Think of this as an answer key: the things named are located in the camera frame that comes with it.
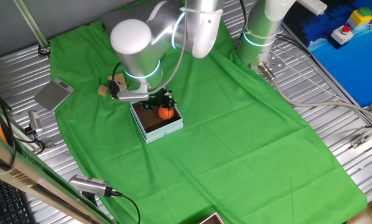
keyboard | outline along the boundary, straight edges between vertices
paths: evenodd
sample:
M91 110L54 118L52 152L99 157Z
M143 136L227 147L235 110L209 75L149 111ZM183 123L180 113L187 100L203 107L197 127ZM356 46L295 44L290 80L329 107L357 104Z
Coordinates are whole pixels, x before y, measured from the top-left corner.
M32 224L24 193L0 180L0 224Z

metal grating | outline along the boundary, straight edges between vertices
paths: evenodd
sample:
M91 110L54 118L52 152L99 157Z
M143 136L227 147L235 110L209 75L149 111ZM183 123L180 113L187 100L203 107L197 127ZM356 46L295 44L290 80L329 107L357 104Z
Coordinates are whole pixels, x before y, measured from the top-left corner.
M244 1L247 13L255 2ZM224 10L222 19L233 40L237 40L244 26L239 1L227 1ZM342 87L337 86L322 72L314 72L305 62L309 59L299 49L280 40L276 40L274 44L278 47L274 47L272 51L290 67L303 74L288 66L276 72L280 87L288 97L304 103L346 99L347 93ZM29 123L27 111L38 111L44 127L44 133L39 137L43 141L55 143L55 148L46 150L40 158L65 180L69 180L73 175L81 174L81 170L60 135L55 115L33 100L34 95L49 81L50 60L48 57L38 56L37 46L0 58L0 95L13 108L11 116L21 126L26 127ZM366 131L366 123L348 108L325 106L295 110L315 129L346 172L367 194L368 200L371 200L372 140L358 149L353 149L350 144L357 135ZM32 213L40 224L79 223L30 195L27 198ZM99 199L97 202L99 208L113 218Z

gray cable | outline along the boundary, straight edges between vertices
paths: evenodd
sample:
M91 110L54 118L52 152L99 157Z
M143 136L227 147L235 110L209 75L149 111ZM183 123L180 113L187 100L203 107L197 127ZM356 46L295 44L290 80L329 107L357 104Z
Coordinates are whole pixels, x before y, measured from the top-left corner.
M277 84L276 79L272 80L274 87L276 87L277 91L279 94L285 99L289 104L295 105L295 106L300 106L300 107L315 107L315 106L346 106L355 110L358 110L365 115L369 116L372 118L372 112L365 110L359 106L355 106L350 103L344 103L344 102L322 102L322 103L297 103L295 101L292 101L288 99L288 97L285 96L285 94L281 91L279 84Z
M179 65L180 65L180 62L182 61L182 57L184 56L184 52L185 52L185 46L186 46L186 30L187 30L187 12L185 12L185 30L184 30L184 43L183 43L183 46L182 46L182 50L180 52L180 56L179 56L179 60L178 60L178 64L176 65L175 67L175 70L174 72L172 73L172 75L169 77L169 79L163 83L163 84L160 84L155 90L152 90L152 91L148 91L147 93L149 95L151 94L155 94L157 93L158 91L160 91L162 88L164 88L170 81L171 79L174 77L175 73L177 72L178 68L179 68Z

orange ball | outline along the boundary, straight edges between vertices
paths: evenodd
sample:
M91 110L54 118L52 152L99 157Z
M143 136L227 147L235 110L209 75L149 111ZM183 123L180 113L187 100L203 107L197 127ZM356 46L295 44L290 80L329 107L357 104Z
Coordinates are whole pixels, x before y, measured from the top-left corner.
M160 106L159 108L159 117L163 120L168 120L171 119L175 114L175 109L168 109L168 108L163 108Z

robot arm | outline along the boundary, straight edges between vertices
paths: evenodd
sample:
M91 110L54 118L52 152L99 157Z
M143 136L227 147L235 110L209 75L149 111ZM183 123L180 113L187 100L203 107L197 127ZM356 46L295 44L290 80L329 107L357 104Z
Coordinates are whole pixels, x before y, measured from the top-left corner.
M283 18L295 0L258 0L249 13L237 54L256 73L266 63Z
M155 90L162 83L160 59L171 47L196 58L207 56L216 40L224 4L225 0L188 0L186 7L179 9L162 1L146 22L128 19L117 24L110 35L111 45L125 74L140 84L138 90L120 91L117 97L146 101L152 92L158 93Z

